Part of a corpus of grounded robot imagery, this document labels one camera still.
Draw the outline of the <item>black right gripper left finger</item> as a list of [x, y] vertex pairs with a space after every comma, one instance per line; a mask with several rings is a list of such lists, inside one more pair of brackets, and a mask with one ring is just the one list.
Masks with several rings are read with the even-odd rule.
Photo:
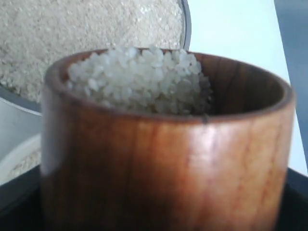
[[0, 187], [0, 231], [42, 231], [39, 167]]

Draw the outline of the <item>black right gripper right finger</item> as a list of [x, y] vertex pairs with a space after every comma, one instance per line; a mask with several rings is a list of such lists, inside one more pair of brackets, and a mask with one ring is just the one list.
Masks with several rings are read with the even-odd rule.
[[308, 178], [288, 169], [277, 231], [308, 231]]

